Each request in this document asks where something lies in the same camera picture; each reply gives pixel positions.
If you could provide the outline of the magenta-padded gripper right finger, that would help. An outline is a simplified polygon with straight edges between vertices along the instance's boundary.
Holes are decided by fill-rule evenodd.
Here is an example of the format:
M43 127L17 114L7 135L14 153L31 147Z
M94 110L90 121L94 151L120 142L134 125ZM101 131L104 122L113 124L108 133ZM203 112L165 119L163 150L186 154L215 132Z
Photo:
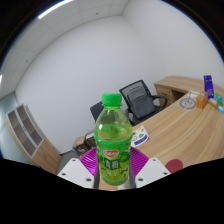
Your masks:
M136 148L130 150L130 187L140 188L170 175L168 169L157 159L148 158Z

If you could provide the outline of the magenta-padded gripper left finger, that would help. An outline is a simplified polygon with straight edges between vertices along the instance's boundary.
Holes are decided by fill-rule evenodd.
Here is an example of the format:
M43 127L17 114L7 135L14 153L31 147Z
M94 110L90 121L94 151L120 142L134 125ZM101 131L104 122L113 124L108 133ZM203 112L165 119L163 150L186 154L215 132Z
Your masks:
M71 158L58 176L84 188L98 189L100 174L96 149L92 148L80 158Z

